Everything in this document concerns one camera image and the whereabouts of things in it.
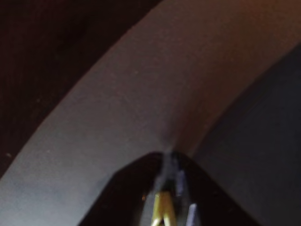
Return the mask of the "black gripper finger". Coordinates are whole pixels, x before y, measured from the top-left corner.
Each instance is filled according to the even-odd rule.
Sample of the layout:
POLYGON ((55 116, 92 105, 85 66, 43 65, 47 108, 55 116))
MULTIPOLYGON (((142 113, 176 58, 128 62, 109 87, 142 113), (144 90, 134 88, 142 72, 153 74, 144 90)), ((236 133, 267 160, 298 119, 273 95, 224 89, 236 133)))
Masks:
POLYGON ((80 226, 137 226, 144 200, 160 173, 163 154, 152 152, 117 171, 106 184, 80 226))
POLYGON ((197 205, 202 226, 257 226, 259 223, 239 206, 195 161, 183 153, 173 157, 185 173, 188 193, 197 205))

